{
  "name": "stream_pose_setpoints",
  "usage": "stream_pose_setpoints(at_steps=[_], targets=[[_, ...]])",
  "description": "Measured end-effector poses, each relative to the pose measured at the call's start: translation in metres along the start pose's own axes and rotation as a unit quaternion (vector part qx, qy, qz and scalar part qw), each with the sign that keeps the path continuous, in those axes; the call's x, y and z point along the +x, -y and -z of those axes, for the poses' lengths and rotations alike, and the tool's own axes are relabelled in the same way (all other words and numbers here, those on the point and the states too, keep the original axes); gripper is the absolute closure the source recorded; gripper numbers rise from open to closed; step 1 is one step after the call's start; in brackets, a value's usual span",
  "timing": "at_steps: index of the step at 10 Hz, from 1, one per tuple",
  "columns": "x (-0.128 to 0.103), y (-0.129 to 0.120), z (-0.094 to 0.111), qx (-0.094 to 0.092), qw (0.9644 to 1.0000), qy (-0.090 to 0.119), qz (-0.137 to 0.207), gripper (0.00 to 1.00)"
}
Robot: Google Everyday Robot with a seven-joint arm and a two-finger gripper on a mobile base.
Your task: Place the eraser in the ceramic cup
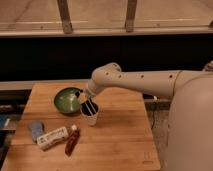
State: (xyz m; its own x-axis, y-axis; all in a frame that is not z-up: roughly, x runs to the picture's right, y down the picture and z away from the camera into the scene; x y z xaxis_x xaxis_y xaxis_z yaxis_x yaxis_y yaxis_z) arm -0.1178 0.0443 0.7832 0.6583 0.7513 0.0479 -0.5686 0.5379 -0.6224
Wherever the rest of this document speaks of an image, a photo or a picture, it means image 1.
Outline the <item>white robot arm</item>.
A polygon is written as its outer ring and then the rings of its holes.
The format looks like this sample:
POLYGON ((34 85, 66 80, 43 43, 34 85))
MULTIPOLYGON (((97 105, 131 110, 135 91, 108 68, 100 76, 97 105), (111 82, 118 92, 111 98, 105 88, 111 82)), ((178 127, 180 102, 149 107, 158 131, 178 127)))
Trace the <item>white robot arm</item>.
POLYGON ((164 171, 213 171, 213 72, 123 72, 109 63, 92 72, 84 92, 93 98, 108 87, 171 101, 164 171))

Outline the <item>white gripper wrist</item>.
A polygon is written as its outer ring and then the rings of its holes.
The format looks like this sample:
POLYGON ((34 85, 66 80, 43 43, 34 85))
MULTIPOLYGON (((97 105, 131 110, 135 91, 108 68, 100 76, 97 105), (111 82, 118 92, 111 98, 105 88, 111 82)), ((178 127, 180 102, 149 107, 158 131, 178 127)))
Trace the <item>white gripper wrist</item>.
MULTIPOLYGON (((94 113, 97 113, 97 110, 96 110, 96 108, 94 106, 94 103, 91 100, 91 98, 94 98, 96 96, 96 94, 94 92, 92 92, 88 87, 85 87, 83 89, 83 92, 84 92, 86 98, 90 98, 89 99, 89 103, 90 103, 94 113)), ((89 107, 87 105, 87 100, 84 102, 84 110, 85 110, 85 114, 87 116, 90 116, 90 109, 89 109, 89 107)))

